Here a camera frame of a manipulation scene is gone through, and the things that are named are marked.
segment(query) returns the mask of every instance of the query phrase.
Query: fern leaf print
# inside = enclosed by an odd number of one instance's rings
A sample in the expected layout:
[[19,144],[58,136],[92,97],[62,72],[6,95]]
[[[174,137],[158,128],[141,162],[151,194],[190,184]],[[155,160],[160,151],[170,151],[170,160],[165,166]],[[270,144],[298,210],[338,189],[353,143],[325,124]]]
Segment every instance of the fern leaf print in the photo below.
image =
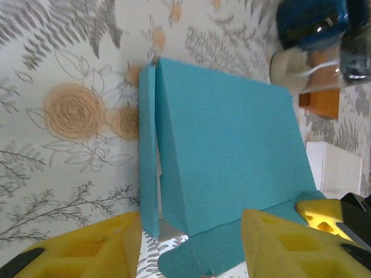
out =
[[44,171],[45,166],[42,154],[30,143],[18,148],[11,141],[0,148],[0,199],[13,198],[16,191],[27,186],[29,173]]
[[92,223],[91,214],[88,215],[83,211],[85,207],[90,212],[98,211],[104,218],[108,218],[119,213],[117,204],[123,205],[125,202],[127,206],[136,206],[139,203],[138,194],[131,193],[131,185],[109,190],[106,197],[98,196],[95,199],[90,197],[92,187],[94,187],[92,181],[73,187],[68,200],[63,201],[56,198],[52,189],[25,197],[24,203],[27,205],[25,208],[15,205],[12,211],[7,214],[13,224],[8,228],[0,228],[0,250],[3,242],[23,240],[40,242],[49,237],[47,227],[30,230],[28,224],[74,221],[78,227],[83,227]]
[[27,36],[22,55],[28,70],[35,70],[52,50],[88,41],[99,58],[102,37],[108,33],[119,49],[124,31],[117,26],[116,0],[4,0],[0,11],[0,48]]

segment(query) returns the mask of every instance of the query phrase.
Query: blue jar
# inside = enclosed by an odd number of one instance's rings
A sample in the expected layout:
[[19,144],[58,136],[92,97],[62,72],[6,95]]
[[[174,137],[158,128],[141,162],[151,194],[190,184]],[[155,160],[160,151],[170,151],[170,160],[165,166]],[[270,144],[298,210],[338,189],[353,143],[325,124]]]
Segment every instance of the blue jar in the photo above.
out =
[[368,23],[368,0],[283,0],[277,29],[285,49],[314,45]]

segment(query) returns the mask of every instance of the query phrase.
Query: rose print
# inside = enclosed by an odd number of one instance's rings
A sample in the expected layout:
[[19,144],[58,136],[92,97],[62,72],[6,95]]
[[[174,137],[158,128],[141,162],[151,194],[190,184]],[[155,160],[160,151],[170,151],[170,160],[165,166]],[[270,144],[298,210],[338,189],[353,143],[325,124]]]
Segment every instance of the rose print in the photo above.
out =
[[151,28],[148,32],[141,31],[142,36],[152,43],[152,47],[149,49],[147,58],[152,55],[159,56],[165,46],[166,36],[163,31],[162,25],[155,25],[155,21],[152,16],[150,16]]
[[76,84],[60,85],[44,101],[47,131],[57,138],[82,142],[98,132],[106,108],[90,89]]
[[139,116],[138,110],[135,108],[121,108],[108,124],[111,130],[123,139],[132,140],[139,138]]
[[173,23],[179,22],[183,0],[162,0],[162,3],[170,9],[169,24],[172,27]]
[[[120,107],[119,100],[124,97],[117,72],[109,64],[95,69],[83,56],[66,50],[58,50],[55,55],[63,71],[78,83],[55,87],[45,97],[43,108],[26,110],[39,128],[57,139],[42,146],[53,150],[49,166],[59,152],[68,156],[64,163],[80,165],[80,172],[88,167],[98,172],[105,164],[122,166],[131,162],[132,155],[111,152],[111,146],[122,143],[123,138],[137,137],[135,131],[130,134],[125,122],[119,123],[119,116],[114,122],[115,114],[110,116],[111,121],[106,120],[108,112]],[[140,67],[129,67],[120,76],[125,76],[127,84],[138,86],[140,70]],[[106,80],[109,84],[118,82],[118,85],[107,88]]]

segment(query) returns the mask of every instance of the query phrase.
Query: yellow foam pad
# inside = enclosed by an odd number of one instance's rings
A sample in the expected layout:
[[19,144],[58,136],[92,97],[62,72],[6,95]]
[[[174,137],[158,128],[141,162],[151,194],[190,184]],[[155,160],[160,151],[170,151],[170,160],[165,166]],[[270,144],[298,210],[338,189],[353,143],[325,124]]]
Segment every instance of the yellow foam pad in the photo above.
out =
[[125,213],[42,241],[45,251],[15,278],[135,278],[141,245],[139,213]]
[[340,246],[356,243],[262,211],[243,212],[242,242],[250,278],[371,277]]
[[351,240],[336,225],[344,222],[340,200],[301,201],[296,204],[296,211],[308,222],[309,227]]

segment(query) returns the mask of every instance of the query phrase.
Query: orange box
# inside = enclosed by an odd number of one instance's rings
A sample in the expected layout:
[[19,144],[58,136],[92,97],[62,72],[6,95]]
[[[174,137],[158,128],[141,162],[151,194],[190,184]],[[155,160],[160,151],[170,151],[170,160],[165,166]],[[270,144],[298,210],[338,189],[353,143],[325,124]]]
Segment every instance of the orange box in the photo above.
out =
[[336,120],[339,118],[340,89],[301,94],[299,107],[318,116]]

